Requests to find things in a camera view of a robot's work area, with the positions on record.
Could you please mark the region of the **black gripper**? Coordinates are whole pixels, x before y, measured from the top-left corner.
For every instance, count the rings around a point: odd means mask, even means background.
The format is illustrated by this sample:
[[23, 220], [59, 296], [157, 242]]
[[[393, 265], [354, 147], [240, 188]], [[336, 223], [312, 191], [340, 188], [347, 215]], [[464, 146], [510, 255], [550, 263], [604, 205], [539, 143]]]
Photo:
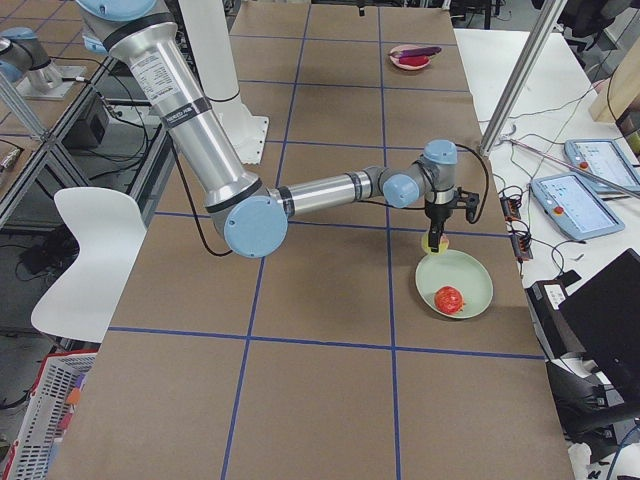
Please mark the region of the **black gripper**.
[[455, 210], [463, 210], [468, 223], [474, 223], [478, 218], [480, 195], [463, 190], [461, 187], [443, 192], [436, 192], [432, 199], [425, 199], [425, 215], [430, 220], [427, 234], [427, 245], [430, 252], [438, 253], [440, 245], [446, 244], [444, 225]]

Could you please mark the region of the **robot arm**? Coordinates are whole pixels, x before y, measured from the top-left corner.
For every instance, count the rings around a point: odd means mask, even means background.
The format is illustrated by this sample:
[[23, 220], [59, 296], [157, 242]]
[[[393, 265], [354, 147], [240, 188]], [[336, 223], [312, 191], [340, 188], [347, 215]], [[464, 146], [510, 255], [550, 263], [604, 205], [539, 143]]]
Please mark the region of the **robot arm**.
[[396, 209], [419, 198], [430, 221], [429, 251], [440, 248], [446, 220], [462, 210], [479, 221], [485, 195], [455, 181], [458, 152], [448, 140], [429, 142], [405, 170], [371, 166], [361, 171], [275, 190], [244, 168], [211, 102], [176, 43], [177, 25], [162, 1], [82, 1], [90, 39], [125, 63], [159, 113], [205, 191], [205, 208], [229, 248], [247, 258], [273, 253], [297, 214], [383, 197]]

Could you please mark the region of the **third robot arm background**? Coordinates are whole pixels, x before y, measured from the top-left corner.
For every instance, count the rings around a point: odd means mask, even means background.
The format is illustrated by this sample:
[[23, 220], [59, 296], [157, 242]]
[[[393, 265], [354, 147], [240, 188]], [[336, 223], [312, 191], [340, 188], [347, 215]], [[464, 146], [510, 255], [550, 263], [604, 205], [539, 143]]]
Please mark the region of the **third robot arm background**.
[[57, 64], [27, 27], [1, 32], [1, 74], [28, 99], [62, 100], [86, 68]]

